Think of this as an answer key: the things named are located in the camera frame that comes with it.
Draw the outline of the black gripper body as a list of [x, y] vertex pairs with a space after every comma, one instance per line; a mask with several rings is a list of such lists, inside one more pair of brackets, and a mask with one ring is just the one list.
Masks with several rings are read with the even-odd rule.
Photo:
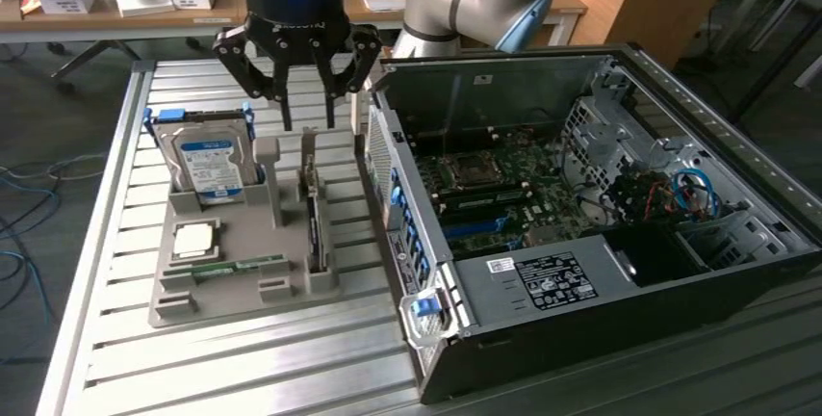
[[245, 0], [245, 34], [288, 65], [328, 65], [351, 34], [344, 0]]

